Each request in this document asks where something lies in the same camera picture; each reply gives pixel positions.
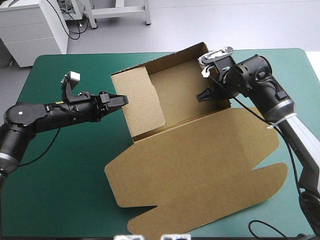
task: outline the cardboard tab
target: cardboard tab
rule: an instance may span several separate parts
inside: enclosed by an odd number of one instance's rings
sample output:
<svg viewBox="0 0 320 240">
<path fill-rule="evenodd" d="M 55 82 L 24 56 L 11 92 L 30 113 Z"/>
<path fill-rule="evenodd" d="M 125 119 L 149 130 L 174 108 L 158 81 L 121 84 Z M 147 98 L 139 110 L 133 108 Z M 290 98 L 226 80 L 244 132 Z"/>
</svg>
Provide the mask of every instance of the cardboard tab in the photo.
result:
<svg viewBox="0 0 320 240">
<path fill-rule="evenodd" d="M 127 95 L 130 104 L 122 107 L 132 137 L 166 124 L 155 87 L 144 66 L 111 76 L 119 95 Z"/>
</svg>

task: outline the white cabinet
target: white cabinet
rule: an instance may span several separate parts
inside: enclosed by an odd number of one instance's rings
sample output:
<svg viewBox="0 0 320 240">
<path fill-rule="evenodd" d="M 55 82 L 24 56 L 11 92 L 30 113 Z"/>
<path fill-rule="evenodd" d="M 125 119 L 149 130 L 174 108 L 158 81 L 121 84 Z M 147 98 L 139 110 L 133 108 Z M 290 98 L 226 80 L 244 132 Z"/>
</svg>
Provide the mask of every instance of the white cabinet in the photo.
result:
<svg viewBox="0 0 320 240">
<path fill-rule="evenodd" d="M 56 0 L 20 0 L 0 5 L 0 38 L 20 67 L 32 66 L 37 57 L 66 54 L 68 27 Z"/>
</svg>

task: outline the white cable tie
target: white cable tie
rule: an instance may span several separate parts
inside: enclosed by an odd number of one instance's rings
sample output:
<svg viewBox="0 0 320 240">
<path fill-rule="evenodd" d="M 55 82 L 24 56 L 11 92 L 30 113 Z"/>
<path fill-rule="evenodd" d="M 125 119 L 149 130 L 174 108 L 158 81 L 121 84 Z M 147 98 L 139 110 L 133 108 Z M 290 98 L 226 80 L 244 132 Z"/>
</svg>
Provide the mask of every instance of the white cable tie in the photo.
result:
<svg viewBox="0 0 320 240">
<path fill-rule="evenodd" d="M 282 123 L 283 121 L 289 119 L 289 118 L 292 118 L 293 116 L 296 116 L 297 114 L 296 113 L 291 113 L 283 118 L 281 118 L 279 121 L 277 121 L 276 123 L 274 124 L 271 124 L 270 126 L 268 126 L 267 128 L 268 129 L 274 129 L 278 124 Z"/>
</svg>

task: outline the cabinet drawer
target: cabinet drawer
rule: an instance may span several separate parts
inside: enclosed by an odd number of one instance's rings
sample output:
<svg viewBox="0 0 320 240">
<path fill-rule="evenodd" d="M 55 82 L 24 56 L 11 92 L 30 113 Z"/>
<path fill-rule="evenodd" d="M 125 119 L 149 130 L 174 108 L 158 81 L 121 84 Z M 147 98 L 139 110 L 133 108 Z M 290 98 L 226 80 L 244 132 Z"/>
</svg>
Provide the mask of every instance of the cabinet drawer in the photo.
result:
<svg viewBox="0 0 320 240">
<path fill-rule="evenodd" d="M 41 55 L 62 54 L 54 37 L 7 42 L 5 46 L 20 67 L 33 66 Z"/>
<path fill-rule="evenodd" d="M 2 39 L 4 43 L 51 37 L 53 37 L 53 34 L 47 23 L 0 28 L 0 39 Z"/>
<path fill-rule="evenodd" d="M 40 7 L 0 12 L 0 28 L 45 23 Z"/>
</svg>

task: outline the cardboard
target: cardboard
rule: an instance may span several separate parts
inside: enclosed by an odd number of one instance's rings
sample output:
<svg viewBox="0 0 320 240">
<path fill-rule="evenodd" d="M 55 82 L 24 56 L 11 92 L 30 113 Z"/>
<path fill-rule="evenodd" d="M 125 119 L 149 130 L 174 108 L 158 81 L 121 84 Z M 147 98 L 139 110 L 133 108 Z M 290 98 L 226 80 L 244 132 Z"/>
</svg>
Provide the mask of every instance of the cardboard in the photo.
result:
<svg viewBox="0 0 320 240">
<path fill-rule="evenodd" d="M 287 176 L 284 163 L 253 170 L 278 147 L 274 130 L 228 100 L 197 101 L 209 84 L 197 61 L 206 51 L 199 43 L 111 76 L 117 93 L 129 95 L 123 111 L 134 144 L 105 173 L 120 207 L 157 206 L 128 223 L 147 240 L 261 203 Z M 129 79 L 142 86 L 123 84 Z"/>
</svg>

